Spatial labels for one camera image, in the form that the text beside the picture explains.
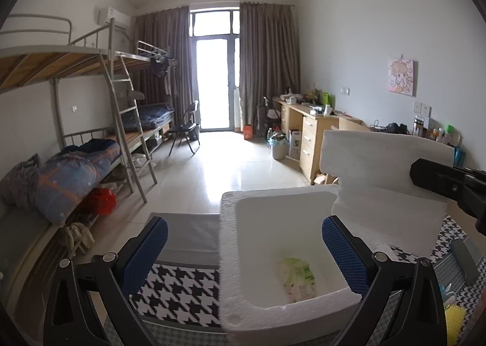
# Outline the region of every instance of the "electrical outlet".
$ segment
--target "electrical outlet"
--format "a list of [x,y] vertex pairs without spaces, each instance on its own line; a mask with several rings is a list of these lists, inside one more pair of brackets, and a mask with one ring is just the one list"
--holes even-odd
[[430,117],[430,112],[431,112],[431,107],[429,105],[426,105],[426,104],[422,104],[422,111],[420,112],[420,114],[423,116],[423,117]]
[[422,102],[414,102],[414,113],[417,115],[422,114]]

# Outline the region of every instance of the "desk drawer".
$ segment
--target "desk drawer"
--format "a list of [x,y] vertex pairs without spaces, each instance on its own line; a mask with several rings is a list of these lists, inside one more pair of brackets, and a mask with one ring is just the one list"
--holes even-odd
[[282,105],[282,112],[281,112],[281,119],[282,121],[289,121],[289,107],[286,105]]
[[315,136],[317,132],[317,120],[308,116],[304,117],[303,128]]
[[311,134],[310,131],[305,128],[302,130],[302,143],[305,143],[310,149],[312,149],[312,151],[314,151],[315,135]]
[[288,136],[288,134],[289,134],[289,122],[287,120],[282,119],[282,124],[281,125],[282,125],[282,131],[284,133],[286,133],[287,136]]
[[312,162],[314,157],[314,151],[304,142],[302,142],[302,146],[300,147],[300,169],[302,169],[302,173],[305,177],[310,181],[312,178]]

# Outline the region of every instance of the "door frame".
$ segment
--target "door frame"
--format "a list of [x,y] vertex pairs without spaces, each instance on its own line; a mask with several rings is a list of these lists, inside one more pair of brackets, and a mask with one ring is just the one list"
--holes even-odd
[[[234,12],[239,11],[239,8],[217,9],[217,10],[203,10],[191,12],[190,24],[192,25],[190,32],[194,32],[195,15],[200,13],[211,12]],[[201,129],[201,132],[216,132],[216,131],[234,131],[235,130],[235,39],[239,38],[239,34],[233,33],[233,13],[229,14],[230,34],[219,35],[205,35],[205,36],[190,36],[190,51],[191,51],[191,73],[193,77],[193,96],[194,99],[199,100],[199,86],[197,82],[197,42],[200,40],[225,39],[227,41],[227,55],[228,55],[228,106],[229,106],[229,127],[228,128],[210,128]],[[201,123],[201,113],[198,109],[196,120]]]

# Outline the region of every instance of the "wall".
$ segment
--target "wall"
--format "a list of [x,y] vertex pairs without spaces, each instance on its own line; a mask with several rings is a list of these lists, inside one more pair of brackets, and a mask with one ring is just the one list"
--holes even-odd
[[158,12],[159,10],[176,8],[184,5],[190,5],[191,9],[202,9],[204,7],[217,7],[222,6],[233,6],[228,2],[235,2],[236,6],[238,2],[264,2],[264,3],[281,3],[284,5],[294,5],[296,0],[156,0],[148,2],[141,7],[136,8],[136,15],[145,15],[147,13]]
[[[73,37],[98,28],[100,8],[111,6],[128,15],[133,7],[123,0],[18,0],[12,13],[58,15],[72,20]],[[2,29],[52,28],[64,26],[32,19],[9,19]],[[67,37],[57,34],[11,34],[0,36],[0,48],[26,44],[66,44]],[[100,37],[100,46],[106,42]],[[128,49],[128,43],[116,34],[115,47]],[[102,77],[63,79],[59,86],[65,133],[111,125],[108,88]],[[3,148],[0,177],[16,163],[39,153],[43,160],[55,154],[57,145],[53,102],[48,82],[26,86],[0,95],[0,136]]]
[[[298,0],[302,83],[372,124],[412,126],[414,98],[387,91],[388,57],[418,64],[416,99],[486,168],[486,24],[471,0]],[[350,95],[339,94],[349,87]]]

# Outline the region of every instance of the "cartoon poster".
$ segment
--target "cartoon poster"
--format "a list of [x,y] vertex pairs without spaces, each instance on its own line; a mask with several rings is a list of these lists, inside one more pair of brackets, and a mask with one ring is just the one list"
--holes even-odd
[[414,61],[390,58],[388,62],[388,90],[414,95]]

